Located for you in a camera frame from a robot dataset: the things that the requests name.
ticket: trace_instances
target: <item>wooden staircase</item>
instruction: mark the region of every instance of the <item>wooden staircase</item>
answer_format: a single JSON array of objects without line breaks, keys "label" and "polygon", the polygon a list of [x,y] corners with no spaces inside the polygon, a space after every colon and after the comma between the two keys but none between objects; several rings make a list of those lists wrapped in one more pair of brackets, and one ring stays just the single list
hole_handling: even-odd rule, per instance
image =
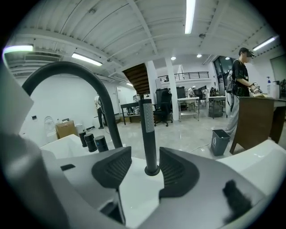
[{"label": "wooden staircase", "polygon": [[150,94],[147,69],[145,64],[139,64],[123,71],[129,82],[133,85],[137,94]]}]

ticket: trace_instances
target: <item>balcony railing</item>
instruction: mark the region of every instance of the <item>balcony railing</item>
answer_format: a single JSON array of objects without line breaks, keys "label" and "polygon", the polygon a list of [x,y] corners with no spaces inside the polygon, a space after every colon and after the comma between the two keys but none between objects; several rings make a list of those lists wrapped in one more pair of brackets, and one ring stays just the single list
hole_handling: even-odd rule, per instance
[{"label": "balcony railing", "polygon": [[[174,74],[176,81],[191,80],[191,79],[206,79],[209,78],[209,72],[185,72]],[[158,77],[162,83],[169,82],[169,76]]]}]

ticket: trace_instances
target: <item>small trash can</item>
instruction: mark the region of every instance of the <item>small trash can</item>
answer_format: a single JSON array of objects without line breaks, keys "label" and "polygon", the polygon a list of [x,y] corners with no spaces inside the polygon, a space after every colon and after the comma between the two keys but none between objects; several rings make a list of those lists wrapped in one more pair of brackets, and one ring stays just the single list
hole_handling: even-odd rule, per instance
[{"label": "small trash can", "polygon": [[224,130],[213,130],[213,137],[211,140],[211,150],[215,156],[223,155],[230,136]]}]

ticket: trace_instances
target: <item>fluorescent light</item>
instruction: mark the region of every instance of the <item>fluorescent light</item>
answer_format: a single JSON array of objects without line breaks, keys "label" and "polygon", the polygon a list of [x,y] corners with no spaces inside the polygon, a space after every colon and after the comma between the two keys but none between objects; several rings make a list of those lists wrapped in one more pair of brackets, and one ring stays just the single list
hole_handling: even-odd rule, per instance
[{"label": "fluorescent light", "polygon": [[101,65],[102,65],[102,63],[100,63],[100,62],[98,62],[98,61],[96,61],[96,60],[92,60],[92,59],[90,59],[90,58],[87,58],[87,57],[85,57],[85,56],[82,56],[82,55],[79,55],[79,54],[76,54],[76,53],[73,53],[71,57],[72,57],[72,58],[75,58],[75,59],[83,60],[83,61],[85,61],[85,62],[89,62],[89,63],[94,64],[94,65],[97,65],[97,66],[101,66]]},{"label": "fluorescent light", "polygon": [[275,38],[270,38],[270,39],[268,39],[267,41],[263,42],[262,44],[260,44],[260,45],[258,45],[258,46],[256,46],[256,47],[254,47],[253,50],[256,51],[257,49],[262,48],[263,46],[265,46],[265,45],[271,43],[271,42],[274,41],[274,40],[275,40]]},{"label": "fluorescent light", "polygon": [[190,34],[193,27],[193,18],[195,15],[196,0],[186,0],[186,23],[185,34]]},{"label": "fluorescent light", "polygon": [[19,51],[33,51],[32,45],[14,45],[10,47],[6,47],[3,50],[3,53],[9,53],[9,52],[19,52]]}]

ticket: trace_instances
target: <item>floor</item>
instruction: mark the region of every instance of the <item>floor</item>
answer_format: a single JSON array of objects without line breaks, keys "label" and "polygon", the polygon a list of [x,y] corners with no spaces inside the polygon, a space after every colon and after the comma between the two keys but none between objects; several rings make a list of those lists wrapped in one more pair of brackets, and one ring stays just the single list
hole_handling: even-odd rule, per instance
[{"label": "floor", "polygon": [[[193,115],[188,115],[182,116],[181,122],[169,123],[168,127],[163,123],[157,124],[155,127],[157,160],[159,160],[159,147],[161,146],[186,151],[211,159],[231,156],[229,150],[234,133],[231,135],[231,140],[222,156],[214,156],[210,149],[212,128],[221,129],[226,127],[228,119],[225,117],[225,114],[223,117],[212,119],[208,117],[207,109],[204,106],[201,106],[200,109],[199,121],[194,118]],[[141,123],[127,122],[126,126],[123,122],[119,123],[118,131],[122,143],[132,147],[132,157],[145,159]],[[103,130],[92,129],[90,132],[93,133],[95,137],[104,135],[109,149],[114,148],[107,127]],[[283,139],[286,139],[286,125],[283,127],[280,139],[279,145],[286,149],[286,142],[283,141]],[[244,149],[237,145],[235,152],[242,151],[244,151]]]}]

